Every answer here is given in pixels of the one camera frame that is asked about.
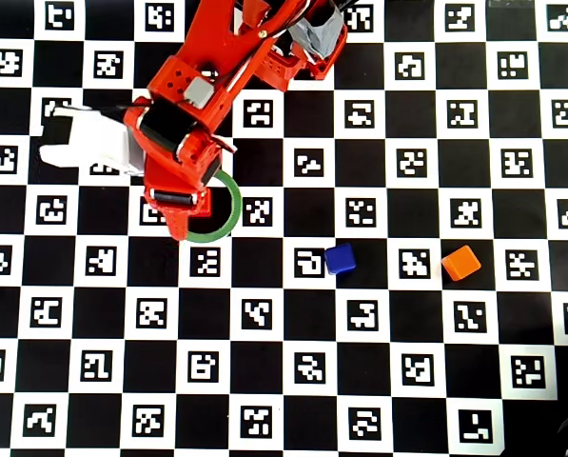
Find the checkerboard mat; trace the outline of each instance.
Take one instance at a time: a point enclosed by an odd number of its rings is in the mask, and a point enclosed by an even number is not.
[[[0,0],[0,457],[499,455],[568,414],[568,0],[362,0],[325,81],[219,133],[232,233],[57,169],[57,104],[146,94],[197,0]],[[227,217],[213,191],[213,229]],[[350,243],[355,271],[323,251]],[[482,268],[452,283],[463,245]]]

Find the cube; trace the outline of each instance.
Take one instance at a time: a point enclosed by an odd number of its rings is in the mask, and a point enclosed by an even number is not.
[[[356,258],[351,245],[345,243],[325,250],[323,255],[330,274],[339,274],[350,271],[356,267]]]

